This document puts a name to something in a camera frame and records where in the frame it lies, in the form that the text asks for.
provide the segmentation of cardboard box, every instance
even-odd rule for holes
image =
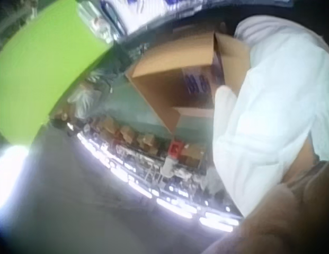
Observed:
[[[99,136],[101,139],[107,142],[110,142],[113,139],[113,135],[110,132],[108,132],[106,129],[101,130]]]
[[[205,146],[201,144],[186,144],[181,151],[181,156],[187,156],[199,161],[203,158],[205,151]]]
[[[142,134],[140,134],[140,135],[138,135],[137,136],[137,143],[139,144],[139,145],[141,145],[141,143],[143,143],[143,138],[144,138],[144,135],[142,135]]]
[[[150,147],[153,147],[156,144],[156,138],[153,134],[145,134],[143,138],[143,143],[147,144]]]
[[[225,84],[238,95],[250,68],[250,51],[242,42],[219,33],[191,35],[154,47],[129,69],[129,80],[169,132],[174,132],[181,115],[213,116],[212,101],[220,85],[213,70],[215,53]],[[183,70],[195,67],[207,79],[209,94],[189,93]]]
[[[200,164],[200,160],[187,157],[184,164],[187,165],[188,167],[197,168],[198,165]]]
[[[103,122],[101,127],[103,129],[106,129],[107,131],[109,131],[111,134],[116,134],[119,130],[119,124],[110,116],[107,116]]]
[[[134,141],[136,134],[130,126],[124,125],[120,132],[127,143],[131,144]]]
[[[149,148],[149,153],[156,156],[158,154],[158,146],[153,146]]]

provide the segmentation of skin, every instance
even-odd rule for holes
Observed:
[[[203,254],[329,253],[329,162],[272,189],[233,233]]]

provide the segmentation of lime green sign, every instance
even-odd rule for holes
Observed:
[[[30,145],[67,88],[108,49],[77,15],[75,0],[58,0],[0,52],[0,132]]]

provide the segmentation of person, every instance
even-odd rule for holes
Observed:
[[[302,160],[314,153],[329,160],[329,47],[301,25],[270,16],[243,20],[235,37],[250,47],[251,68],[238,96],[227,84],[216,91],[213,158],[246,217],[307,140],[312,150]]]
[[[242,224],[203,254],[329,254],[329,161],[270,190]]]

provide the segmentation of fluorescent light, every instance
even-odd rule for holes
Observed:
[[[134,178],[133,176],[130,176],[130,175],[129,175],[128,178],[129,178],[129,180],[132,181],[132,182],[135,181],[135,178]]]
[[[227,218],[227,217],[222,217],[218,214],[215,214],[215,213],[209,213],[209,212],[206,212],[206,218],[208,219],[212,219],[214,221],[222,221],[222,222],[225,222],[229,225],[233,225],[233,226],[238,226],[239,225],[239,221],[236,220],[236,219],[232,219],[232,218]]]
[[[92,143],[94,146],[96,146],[97,148],[100,147],[99,144],[97,144],[95,141],[93,141],[92,139],[89,139],[89,142]]]
[[[111,167],[110,170],[115,176],[120,178],[123,182],[125,182],[125,183],[128,182],[128,173],[127,172],[125,172],[122,169],[114,168],[114,167]]]
[[[187,192],[184,192],[182,190],[179,189],[179,194],[184,196],[184,197],[189,197],[189,194]]]
[[[0,209],[10,200],[29,151],[13,146],[0,157]]]
[[[189,213],[197,213],[197,209],[195,207],[185,204],[185,203],[181,204],[181,208],[186,210]]]
[[[209,228],[218,229],[218,230],[222,230],[222,231],[226,231],[226,232],[232,232],[234,229],[232,226],[217,222],[212,219],[203,218],[203,217],[200,218],[200,222],[202,225],[208,226]]]
[[[129,181],[129,185],[137,190],[138,192],[140,192],[141,194],[143,194],[144,196],[146,196],[147,198],[152,198],[152,194],[150,192],[148,192],[147,190],[143,189],[142,187],[140,187],[139,185],[135,184],[134,182],[132,181]]]
[[[132,166],[130,166],[129,164],[127,163],[124,163],[124,166],[129,169],[129,170],[133,170],[134,168]]]
[[[176,200],[176,199],[172,199],[172,200],[171,200],[171,203],[172,203],[173,205],[178,205],[178,204],[179,204],[178,200]]]
[[[156,197],[159,197],[159,192],[155,189],[152,189],[152,194],[154,194]]]
[[[67,123],[67,126],[69,127],[69,129],[71,129],[72,131],[74,130],[74,126],[71,123]]]
[[[180,215],[180,216],[182,216],[182,217],[185,217],[185,218],[187,218],[187,219],[191,219],[191,218],[192,218],[192,214],[191,214],[191,213],[188,213],[188,212],[186,212],[186,211],[180,209],[179,207],[174,206],[174,205],[172,205],[172,204],[170,204],[170,203],[164,201],[163,199],[158,198],[158,199],[156,200],[156,202],[157,202],[160,206],[162,206],[162,207],[164,207],[164,208],[167,208],[168,210],[172,211],[173,213],[176,213],[176,214],[178,214],[178,215]]]

